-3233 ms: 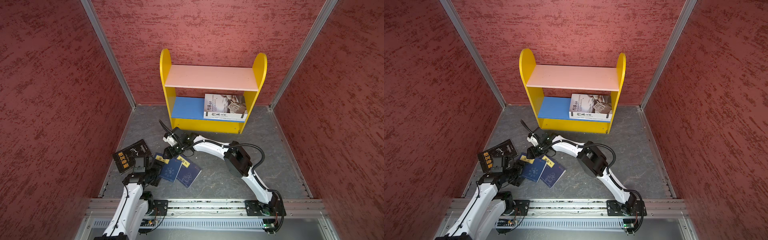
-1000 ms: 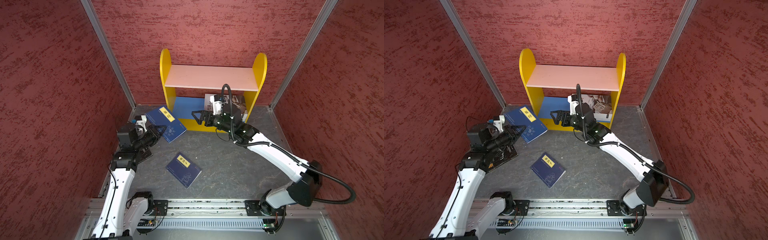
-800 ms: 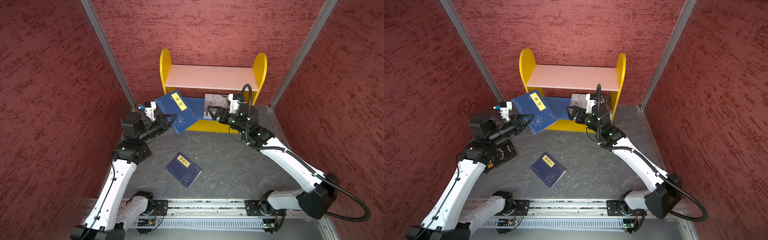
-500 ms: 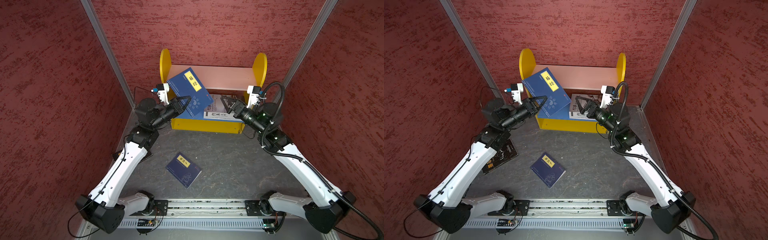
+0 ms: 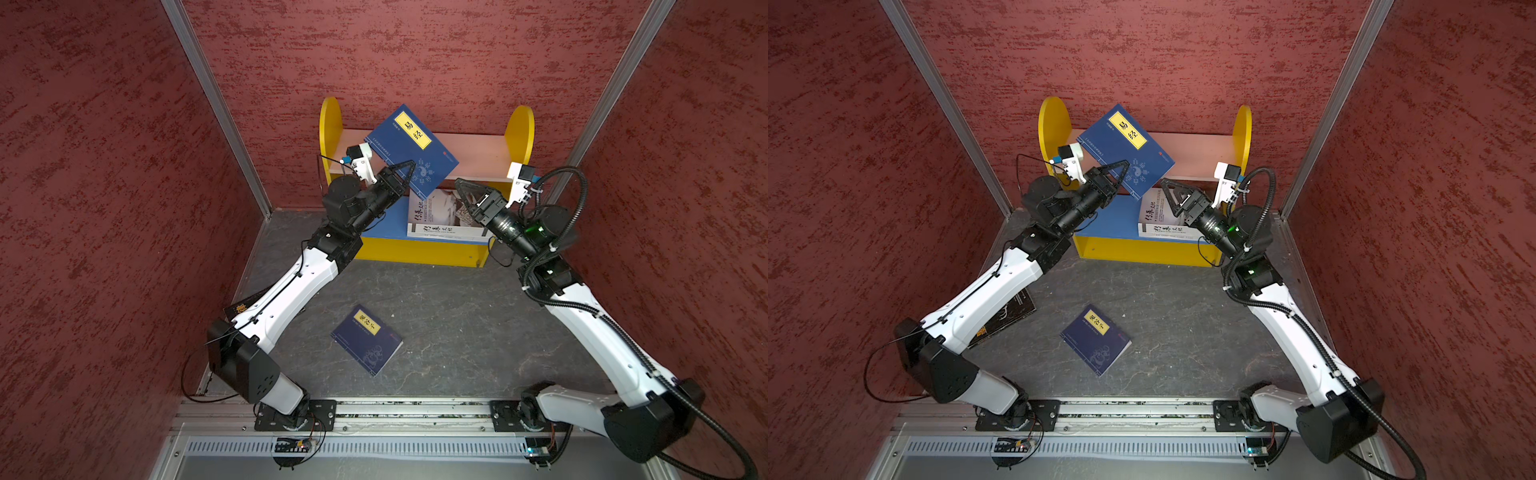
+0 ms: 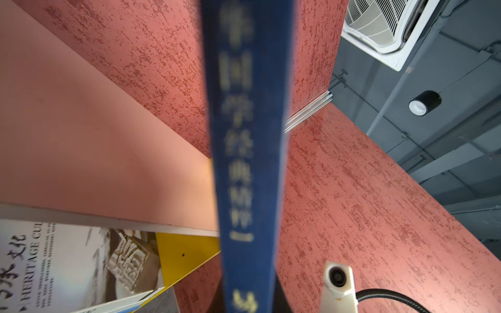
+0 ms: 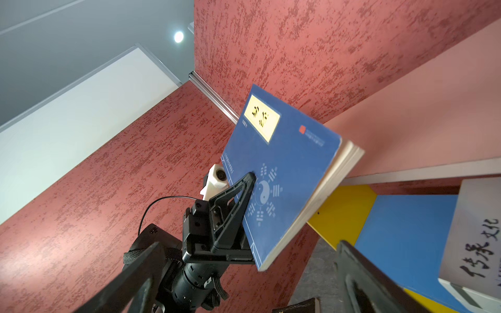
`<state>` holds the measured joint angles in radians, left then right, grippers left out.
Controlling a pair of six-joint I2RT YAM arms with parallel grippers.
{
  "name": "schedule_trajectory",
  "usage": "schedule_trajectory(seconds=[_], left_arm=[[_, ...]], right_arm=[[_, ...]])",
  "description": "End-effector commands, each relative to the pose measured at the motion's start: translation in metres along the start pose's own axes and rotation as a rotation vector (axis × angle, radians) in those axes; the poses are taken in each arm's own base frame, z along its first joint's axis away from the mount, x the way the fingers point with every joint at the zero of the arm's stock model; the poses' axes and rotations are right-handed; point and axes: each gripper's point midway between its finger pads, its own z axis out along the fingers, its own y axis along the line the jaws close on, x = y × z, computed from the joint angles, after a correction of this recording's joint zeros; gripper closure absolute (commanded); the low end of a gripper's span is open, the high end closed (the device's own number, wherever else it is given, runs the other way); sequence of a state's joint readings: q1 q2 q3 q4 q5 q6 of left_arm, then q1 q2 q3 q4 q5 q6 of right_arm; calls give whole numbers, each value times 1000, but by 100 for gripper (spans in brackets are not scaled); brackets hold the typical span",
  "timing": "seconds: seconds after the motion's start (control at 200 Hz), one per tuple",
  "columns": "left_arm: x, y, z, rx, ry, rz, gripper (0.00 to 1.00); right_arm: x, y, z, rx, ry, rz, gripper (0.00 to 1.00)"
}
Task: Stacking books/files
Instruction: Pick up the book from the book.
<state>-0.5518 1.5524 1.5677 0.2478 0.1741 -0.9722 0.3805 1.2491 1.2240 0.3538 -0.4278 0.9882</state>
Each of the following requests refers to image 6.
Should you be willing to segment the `dark blue booklet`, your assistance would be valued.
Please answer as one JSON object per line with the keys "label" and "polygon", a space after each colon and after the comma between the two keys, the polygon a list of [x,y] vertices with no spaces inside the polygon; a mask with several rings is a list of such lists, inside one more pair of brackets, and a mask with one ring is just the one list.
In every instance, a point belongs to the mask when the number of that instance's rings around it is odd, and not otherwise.
{"label": "dark blue booklet", "polygon": [[225,312],[271,312],[294,1],[202,1]]}

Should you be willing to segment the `heritage culture photo book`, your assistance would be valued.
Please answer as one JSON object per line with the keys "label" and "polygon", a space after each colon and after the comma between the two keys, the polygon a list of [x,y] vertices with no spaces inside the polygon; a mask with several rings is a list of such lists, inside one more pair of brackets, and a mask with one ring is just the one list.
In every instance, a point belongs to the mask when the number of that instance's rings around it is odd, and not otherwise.
{"label": "heritage culture photo book", "polygon": [[153,232],[1,221],[2,312],[100,312],[163,287]]}

